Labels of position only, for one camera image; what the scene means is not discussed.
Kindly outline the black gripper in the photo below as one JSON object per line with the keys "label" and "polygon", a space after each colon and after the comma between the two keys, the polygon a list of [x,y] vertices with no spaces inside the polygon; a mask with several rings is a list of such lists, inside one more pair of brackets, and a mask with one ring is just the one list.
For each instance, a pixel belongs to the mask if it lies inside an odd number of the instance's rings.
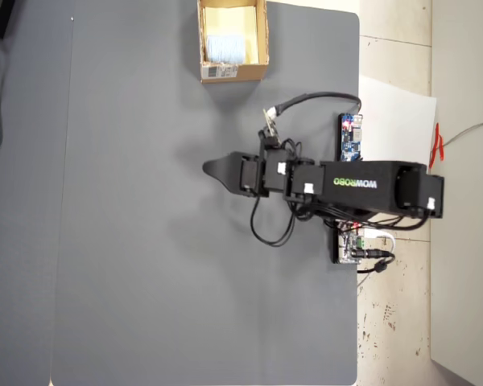
{"label": "black gripper", "polygon": [[203,164],[203,172],[220,182],[232,194],[267,197],[283,192],[287,177],[288,150],[277,139],[260,138],[259,154],[233,152]]}

